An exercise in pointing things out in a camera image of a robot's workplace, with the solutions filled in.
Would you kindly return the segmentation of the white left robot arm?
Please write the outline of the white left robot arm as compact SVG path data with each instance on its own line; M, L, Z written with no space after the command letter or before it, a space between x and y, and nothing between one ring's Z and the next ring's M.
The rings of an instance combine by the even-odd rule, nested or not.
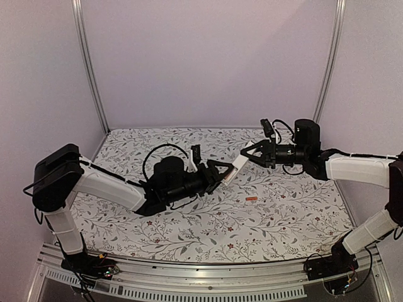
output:
M77 145L69 143L35 166L33 183L23 191L46 217L70 264L87 273L94 261L84 252L84 239L67 202L70 197L86 193L140 216L153 216L176 201L212 194L233 168L216 160L203 164L195 145L186 160L167 156L154 164L151 176L133 182L93 164L80 155Z

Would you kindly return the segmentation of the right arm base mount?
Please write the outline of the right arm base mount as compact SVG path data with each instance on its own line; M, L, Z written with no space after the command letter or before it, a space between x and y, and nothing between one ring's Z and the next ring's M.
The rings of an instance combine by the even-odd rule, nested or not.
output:
M348 253L342 240L331 247L329 256L312 254L304 262L304 271L309 281L346 274L344 277L324 283L325 289L332 295L346 294L352 282L356 281L357 269L355 254Z

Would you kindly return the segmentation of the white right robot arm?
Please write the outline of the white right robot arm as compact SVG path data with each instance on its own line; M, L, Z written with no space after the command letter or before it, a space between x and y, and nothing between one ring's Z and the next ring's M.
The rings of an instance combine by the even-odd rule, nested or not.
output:
M349 154L336 148L321 149L320 126L312 120L295 121L293 143L279 144L274 126L261 120L264 140L241 150L241 155L261 166L301 165L303 171L322 181L354 181L389 190L385 208L348 233L332 247L326 260L330 274L349 266L350 257L379 238L402 226L402 155Z

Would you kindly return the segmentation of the white remote control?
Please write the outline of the white remote control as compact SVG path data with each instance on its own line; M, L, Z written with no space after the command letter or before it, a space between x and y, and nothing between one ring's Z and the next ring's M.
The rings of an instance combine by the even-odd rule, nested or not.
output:
M243 167L249 162L249 158L239 154L236 159L233 161L232 166L233 169L229 173L229 175L225 176L222 180L222 184L224 186L228 186L232 181L234 181Z

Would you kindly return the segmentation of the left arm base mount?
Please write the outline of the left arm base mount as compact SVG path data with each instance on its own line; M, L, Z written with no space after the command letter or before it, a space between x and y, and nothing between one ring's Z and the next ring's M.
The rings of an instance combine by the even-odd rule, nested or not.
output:
M68 254L60 244L64 256L61 264L63 269L73 272L87 286L94 286L99 279L111 280L114 275L120 272L117 262L110 259L106 252L90 255L82 234L81 243L82 249L75 254Z

